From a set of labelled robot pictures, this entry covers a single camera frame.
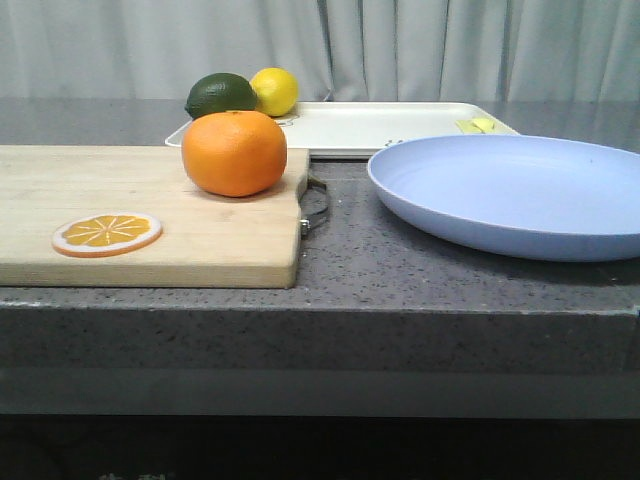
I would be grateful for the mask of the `white rectangular tray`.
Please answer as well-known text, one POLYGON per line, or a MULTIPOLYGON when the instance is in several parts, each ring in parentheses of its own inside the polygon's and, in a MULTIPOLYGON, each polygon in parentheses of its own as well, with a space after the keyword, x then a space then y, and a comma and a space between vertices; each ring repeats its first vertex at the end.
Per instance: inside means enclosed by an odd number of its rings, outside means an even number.
POLYGON ((482 108, 456 102, 299 102, 276 122, 288 147, 318 159, 367 159, 402 141, 461 135, 463 123, 488 119, 490 131, 516 131, 482 108))

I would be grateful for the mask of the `orange slice coaster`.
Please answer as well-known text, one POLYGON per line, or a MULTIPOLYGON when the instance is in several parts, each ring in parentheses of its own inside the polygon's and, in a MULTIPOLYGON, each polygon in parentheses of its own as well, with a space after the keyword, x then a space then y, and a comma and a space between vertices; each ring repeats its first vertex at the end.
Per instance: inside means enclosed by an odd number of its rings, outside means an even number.
POLYGON ((52 235, 52 248, 65 256, 102 258, 129 253, 156 241, 161 222, 136 212, 111 212, 71 221, 52 235))

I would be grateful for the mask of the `green lime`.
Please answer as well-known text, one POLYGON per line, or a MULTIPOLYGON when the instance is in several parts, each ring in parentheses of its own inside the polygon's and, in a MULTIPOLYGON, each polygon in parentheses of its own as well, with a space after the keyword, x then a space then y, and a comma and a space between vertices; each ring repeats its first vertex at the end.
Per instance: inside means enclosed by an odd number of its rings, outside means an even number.
POLYGON ((191 87, 185 111, 197 119, 225 111, 252 111, 257 103, 253 88, 243 76, 218 72, 201 78, 191 87))

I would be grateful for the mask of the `wooden cutting board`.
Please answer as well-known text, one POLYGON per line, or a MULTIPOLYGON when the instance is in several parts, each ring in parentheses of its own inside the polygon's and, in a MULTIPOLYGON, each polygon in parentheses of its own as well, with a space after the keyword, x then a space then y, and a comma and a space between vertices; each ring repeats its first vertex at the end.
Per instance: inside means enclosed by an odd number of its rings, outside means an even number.
POLYGON ((5 286, 287 288, 296 277, 306 151, 245 198, 198 188, 163 146, 1 149, 5 286))

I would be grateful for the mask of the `yellow plastic fork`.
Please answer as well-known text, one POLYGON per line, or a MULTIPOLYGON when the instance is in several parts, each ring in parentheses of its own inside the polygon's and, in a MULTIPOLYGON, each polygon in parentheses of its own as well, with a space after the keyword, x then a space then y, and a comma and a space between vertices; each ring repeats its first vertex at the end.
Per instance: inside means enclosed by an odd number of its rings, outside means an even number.
POLYGON ((484 117, 456 120, 455 124, 465 134, 490 134, 495 131, 495 122, 484 117))

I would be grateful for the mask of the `grey curtain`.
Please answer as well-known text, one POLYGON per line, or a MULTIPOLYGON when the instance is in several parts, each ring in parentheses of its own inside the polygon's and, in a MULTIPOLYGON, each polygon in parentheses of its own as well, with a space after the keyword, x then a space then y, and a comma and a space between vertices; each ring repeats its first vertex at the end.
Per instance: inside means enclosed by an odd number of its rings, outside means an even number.
POLYGON ((305 100, 635 101, 635 1, 5 1, 5 97, 181 99, 277 66, 305 100))

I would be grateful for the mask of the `orange fruit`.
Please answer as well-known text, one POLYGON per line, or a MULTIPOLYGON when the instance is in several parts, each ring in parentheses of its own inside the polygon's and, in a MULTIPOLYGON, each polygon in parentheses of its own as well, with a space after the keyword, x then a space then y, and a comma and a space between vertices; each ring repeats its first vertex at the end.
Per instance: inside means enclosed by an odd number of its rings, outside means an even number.
POLYGON ((183 166, 202 190, 245 197, 275 185, 286 169, 280 126, 257 111, 226 111, 194 120, 181 143, 183 166))

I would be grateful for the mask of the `yellow lemon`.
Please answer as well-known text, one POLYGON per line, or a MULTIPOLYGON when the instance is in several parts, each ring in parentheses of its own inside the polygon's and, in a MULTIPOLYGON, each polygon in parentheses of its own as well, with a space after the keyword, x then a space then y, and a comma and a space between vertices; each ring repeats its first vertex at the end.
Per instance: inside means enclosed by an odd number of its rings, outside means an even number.
POLYGON ((257 96, 256 110, 270 117, 288 114, 298 100, 298 81, 282 68, 260 70, 250 80, 250 85, 257 96))

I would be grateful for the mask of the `light blue plate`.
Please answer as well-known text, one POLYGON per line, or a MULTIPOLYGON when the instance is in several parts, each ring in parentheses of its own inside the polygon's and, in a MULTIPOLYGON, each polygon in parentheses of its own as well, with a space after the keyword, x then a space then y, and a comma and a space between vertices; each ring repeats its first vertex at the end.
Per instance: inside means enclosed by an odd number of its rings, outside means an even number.
POLYGON ((458 135, 374 154, 384 205, 438 238, 558 262, 639 255, 639 156, 566 139, 458 135))

